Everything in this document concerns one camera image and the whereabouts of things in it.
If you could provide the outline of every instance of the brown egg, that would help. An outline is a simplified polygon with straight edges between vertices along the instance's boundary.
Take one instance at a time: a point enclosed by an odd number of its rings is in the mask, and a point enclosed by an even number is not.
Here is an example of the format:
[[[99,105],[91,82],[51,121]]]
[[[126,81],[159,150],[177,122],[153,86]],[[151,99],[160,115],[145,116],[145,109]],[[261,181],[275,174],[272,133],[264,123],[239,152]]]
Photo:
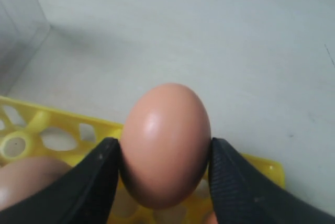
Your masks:
[[[214,212],[212,212],[208,218],[205,221],[205,224],[218,224],[218,221],[216,219],[216,215]]]
[[[0,211],[42,190],[70,169],[66,163],[49,157],[25,158],[2,167]]]
[[[135,104],[120,144],[121,177],[129,193],[146,207],[172,207],[192,193],[206,169],[206,109],[188,87],[160,85]]]

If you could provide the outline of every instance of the transparent container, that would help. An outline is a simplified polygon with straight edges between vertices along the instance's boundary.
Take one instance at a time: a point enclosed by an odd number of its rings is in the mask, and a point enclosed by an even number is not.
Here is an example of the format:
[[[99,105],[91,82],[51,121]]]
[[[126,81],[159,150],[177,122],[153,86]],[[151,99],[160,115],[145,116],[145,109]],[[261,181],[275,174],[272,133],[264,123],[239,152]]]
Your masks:
[[[50,26],[38,0],[0,0],[0,94],[6,94]]]

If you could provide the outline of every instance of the egg carton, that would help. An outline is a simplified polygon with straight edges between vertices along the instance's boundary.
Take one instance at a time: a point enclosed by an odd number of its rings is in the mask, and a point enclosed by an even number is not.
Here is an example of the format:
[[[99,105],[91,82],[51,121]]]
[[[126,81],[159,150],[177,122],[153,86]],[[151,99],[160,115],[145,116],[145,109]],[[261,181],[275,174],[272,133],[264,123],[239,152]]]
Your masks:
[[[122,124],[0,97],[0,165],[29,156],[47,155],[77,165],[105,137],[120,139]],[[243,154],[260,172],[284,188],[282,166]],[[165,210],[136,203],[119,180],[108,223],[204,223],[213,211],[208,171],[189,198]]]

